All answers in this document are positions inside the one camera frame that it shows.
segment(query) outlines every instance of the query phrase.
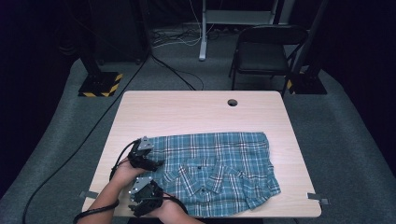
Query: chair backrest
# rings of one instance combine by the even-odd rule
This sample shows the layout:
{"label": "chair backrest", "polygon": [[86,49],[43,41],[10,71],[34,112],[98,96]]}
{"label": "chair backrest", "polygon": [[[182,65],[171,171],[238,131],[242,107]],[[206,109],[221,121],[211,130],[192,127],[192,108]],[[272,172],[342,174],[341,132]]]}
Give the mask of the chair backrest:
{"label": "chair backrest", "polygon": [[297,25],[258,25],[243,30],[238,38],[242,42],[279,45],[303,44],[308,32]]}

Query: plaid fabric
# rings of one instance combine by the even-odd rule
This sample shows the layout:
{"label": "plaid fabric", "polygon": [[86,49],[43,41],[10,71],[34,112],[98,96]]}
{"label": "plaid fabric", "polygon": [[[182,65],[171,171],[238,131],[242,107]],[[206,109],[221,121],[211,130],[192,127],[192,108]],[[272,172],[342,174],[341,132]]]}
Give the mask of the plaid fabric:
{"label": "plaid fabric", "polygon": [[280,192],[264,133],[199,133],[149,139],[148,158],[165,160],[152,176],[189,214],[226,217]]}

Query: person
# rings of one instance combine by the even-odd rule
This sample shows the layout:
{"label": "person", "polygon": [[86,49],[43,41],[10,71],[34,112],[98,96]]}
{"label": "person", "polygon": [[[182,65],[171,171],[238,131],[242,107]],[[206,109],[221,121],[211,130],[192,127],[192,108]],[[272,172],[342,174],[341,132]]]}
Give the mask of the person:
{"label": "person", "polygon": [[[134,168],[128,162],[128,158],[123,159],[118,166],[116,173],[111,180],[103,188],[96,200],[90,206],[89,210],[97,209],[110,204],[114,204],[119,198],[120,192],[128,186],[137,176],[143,174],[146,170],[141,168]],[[111,223],[113,218],[114,208],[106,210],[101,213],[95,213],[89,216],[82,217],[78,220],[78,224],[91,223]],[[149,213],[152,217],[157,217],[164,224],[199,224],[203,223],[193,217],[187,215],[183,209],[171,200],[163,200],[161,207]]]}

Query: light wood table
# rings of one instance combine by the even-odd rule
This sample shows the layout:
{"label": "light wood table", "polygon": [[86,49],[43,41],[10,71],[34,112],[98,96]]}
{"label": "light wood table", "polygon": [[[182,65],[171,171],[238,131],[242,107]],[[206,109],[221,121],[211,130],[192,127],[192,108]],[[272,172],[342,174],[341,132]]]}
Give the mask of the light wood table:
{"label": "light wood table", "polygon": [[[236,106],[228,101],[235,99]],[[143,136],[188,133],[264,132],[281,193],[262,206],[233,217],[318,217],[318,201],[288,113],[276,91],[127,91],[108,135],[90,191],[100,192],[126,145]],[[129,188],[120,194],[115,216],[132,217]],[[87,198],[82,210],[92,204]]]}

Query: white desk leg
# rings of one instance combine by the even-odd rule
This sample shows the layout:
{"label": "white desk leg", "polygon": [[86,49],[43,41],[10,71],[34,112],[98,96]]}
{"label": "white desk leg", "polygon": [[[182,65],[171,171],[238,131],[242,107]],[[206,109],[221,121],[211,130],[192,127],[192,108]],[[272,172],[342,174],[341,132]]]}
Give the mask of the white desk leg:
{"label": "white desk leg", "polygon": [[206,59],[206,0],[202,0],[202,38],[201,38],[201,50],[199,52],[199,61],[203,62]]}

